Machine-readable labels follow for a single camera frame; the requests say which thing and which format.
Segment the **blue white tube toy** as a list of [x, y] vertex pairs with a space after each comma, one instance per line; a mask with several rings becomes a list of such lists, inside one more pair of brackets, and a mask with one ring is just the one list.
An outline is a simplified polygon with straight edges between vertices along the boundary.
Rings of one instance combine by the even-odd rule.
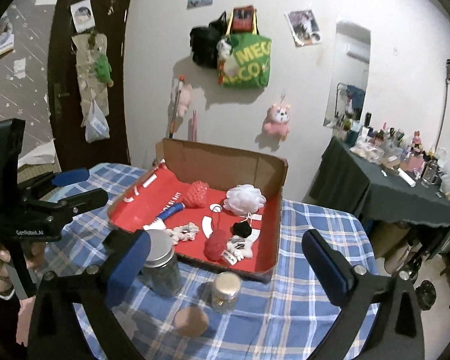
[[147, 230], [165, 230], [167, 226], [165, 225], [165, 220], [170, 218], [176, 213], [179, 213], [185, 208], [184, 203], [178, 202], [164, 211], [162, 211], [150, 224], [144, 225], [143, 229]]

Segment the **beige knotted rope toy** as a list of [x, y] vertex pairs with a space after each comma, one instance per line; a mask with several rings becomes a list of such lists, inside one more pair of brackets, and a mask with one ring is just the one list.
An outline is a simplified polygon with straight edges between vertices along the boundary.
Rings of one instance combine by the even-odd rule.
[[165, 233], [170, 237], [173, 245], [180, 242], [193, 242], [199, 232], [200, 228], [193, 222], [165, 229]]

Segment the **tan round powder puff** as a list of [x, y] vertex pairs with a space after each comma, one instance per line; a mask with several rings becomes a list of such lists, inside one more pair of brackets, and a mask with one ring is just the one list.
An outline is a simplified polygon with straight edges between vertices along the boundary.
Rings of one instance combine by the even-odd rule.
[[180, 336], [196, 338], [208, 329], [209, 318], [199, 307], [187, 306], [175, 314], [174, 327]]

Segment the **red knitted ball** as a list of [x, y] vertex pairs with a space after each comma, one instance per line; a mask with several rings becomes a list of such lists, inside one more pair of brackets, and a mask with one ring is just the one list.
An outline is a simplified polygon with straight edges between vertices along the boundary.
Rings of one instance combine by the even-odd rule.
[[205, 242], [204, 256], [214, 263], [222, 262], [234, 266], [237, 259], [227, 250], [228, 241], [229, 237], [224, 231], [213, 231]]

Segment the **black knitted scrunchie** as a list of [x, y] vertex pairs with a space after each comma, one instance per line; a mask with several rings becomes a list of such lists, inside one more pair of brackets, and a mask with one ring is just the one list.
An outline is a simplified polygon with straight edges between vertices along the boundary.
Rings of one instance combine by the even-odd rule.
[[252, 234], [252, 228], [247, 220], [234, 223], [232, 234], [241, 238], [248, 238]]

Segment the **white mesh bath pouf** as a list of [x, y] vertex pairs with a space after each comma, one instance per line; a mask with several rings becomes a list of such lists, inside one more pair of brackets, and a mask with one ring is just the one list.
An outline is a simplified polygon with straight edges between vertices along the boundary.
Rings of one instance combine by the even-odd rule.
[[260, 189], [252, 184], [238, 184], [226, 192], [223, 208], [244, 219], [252, 219], [265, 204], [266, 198]]

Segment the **white fluffy bunny clip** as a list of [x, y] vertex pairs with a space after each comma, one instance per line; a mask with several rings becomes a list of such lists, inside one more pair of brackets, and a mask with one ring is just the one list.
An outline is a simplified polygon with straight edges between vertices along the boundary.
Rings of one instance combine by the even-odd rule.
[[241, 261], [245, 258], [253, 257], [252, 245], [253, 243], [246, 238], [233, 236], [226, 243], [226, 250], [230, 254], [232, 254], [238, 261]]

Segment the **colourful patterned small box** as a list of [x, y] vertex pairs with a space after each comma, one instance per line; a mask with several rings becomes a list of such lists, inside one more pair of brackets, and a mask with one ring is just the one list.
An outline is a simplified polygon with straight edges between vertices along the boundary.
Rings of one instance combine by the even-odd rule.
[[107, 250], [109, 257], [127, 256], [133, 247], [135, 234], [124, 230], [112, 230], [104, 239], [103, 245]]

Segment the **tall jar dark contents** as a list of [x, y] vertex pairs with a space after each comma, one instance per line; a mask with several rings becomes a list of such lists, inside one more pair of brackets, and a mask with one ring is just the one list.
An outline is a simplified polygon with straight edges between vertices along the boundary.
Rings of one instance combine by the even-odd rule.
[[145, 285], [161, 297], [173, 297], [182, 289], [174, 244], [162, 230], [146, 230], [150, 251], [142, 268]]

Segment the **dark green covered side table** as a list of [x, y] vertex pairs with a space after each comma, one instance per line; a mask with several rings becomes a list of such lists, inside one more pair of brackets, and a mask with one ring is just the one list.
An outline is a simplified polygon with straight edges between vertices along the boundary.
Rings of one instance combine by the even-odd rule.
[[409, 186], [396, 175], [383, 175], [380, 166], [350, 152], [332, 138], [309, 196], [319, 206], [357, 218], [386, 223], [399, 221], [429, 227], [450, 227], [450, 201], [438, 197], [436, 186]]

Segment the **blue plaid tablecloth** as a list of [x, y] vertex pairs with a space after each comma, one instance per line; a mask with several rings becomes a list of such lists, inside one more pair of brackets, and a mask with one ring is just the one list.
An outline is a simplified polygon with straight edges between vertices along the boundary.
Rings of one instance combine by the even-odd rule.
[[[306, 359], [339, 314], [302, 253], [302, 236], [311, 228], [351, 264], [376, 273], [371, 243], [351, 214], [286, 200], [272, 278], [245, 281], [231, 312], [221, 314], [211, 306], [215, 273], [182, 263], [177, 296], [159, 297], [138, 278], [114, 313], [146, 359]], [[199, 337], [175, 330], [174, 317], [187, 306], [208, 315], [209, 327]]]

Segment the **dark brown door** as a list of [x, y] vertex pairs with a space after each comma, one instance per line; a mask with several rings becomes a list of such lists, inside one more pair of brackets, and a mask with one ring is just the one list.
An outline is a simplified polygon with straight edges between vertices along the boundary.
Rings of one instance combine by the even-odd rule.
[[[52, 135], [64, 171], [100, 163], [129, 164], [123, 96], [125, 30], [130, 0], [57, 0], [49, 41], [48, 87]], [[113, 86], [99, 82], [94, 64], [107, 55]], [[85, 121], [95, 100], [109, 139], [87, 143]]]

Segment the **green tote bag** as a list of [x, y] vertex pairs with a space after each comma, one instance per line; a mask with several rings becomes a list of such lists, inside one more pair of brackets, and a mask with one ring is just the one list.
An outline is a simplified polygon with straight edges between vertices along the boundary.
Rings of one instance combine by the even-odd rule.
[[218, 83], [221, 86], [233, 89], [264, 89], [268, 86], [272, 39], [259, 33], [255, 8], [253, 31], [233, 33], [231, 15], [217, 49]]

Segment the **wall mirror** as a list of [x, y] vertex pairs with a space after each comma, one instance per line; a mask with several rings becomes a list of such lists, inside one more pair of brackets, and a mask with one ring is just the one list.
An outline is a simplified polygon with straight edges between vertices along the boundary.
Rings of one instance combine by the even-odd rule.
[[324, 127], [334, 128], [344, 119], [361, 118], [368, 88], [370, 57], [371, 32], [348, 21], [339, 22]]

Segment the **photo on wall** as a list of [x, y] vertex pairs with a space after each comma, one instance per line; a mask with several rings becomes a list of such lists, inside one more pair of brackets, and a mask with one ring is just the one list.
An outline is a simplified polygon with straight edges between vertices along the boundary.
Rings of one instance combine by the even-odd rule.
[[284, 15], [296, 47], [308, 47], [320, 43], [320, 27], [312, 10], [293, 10]]

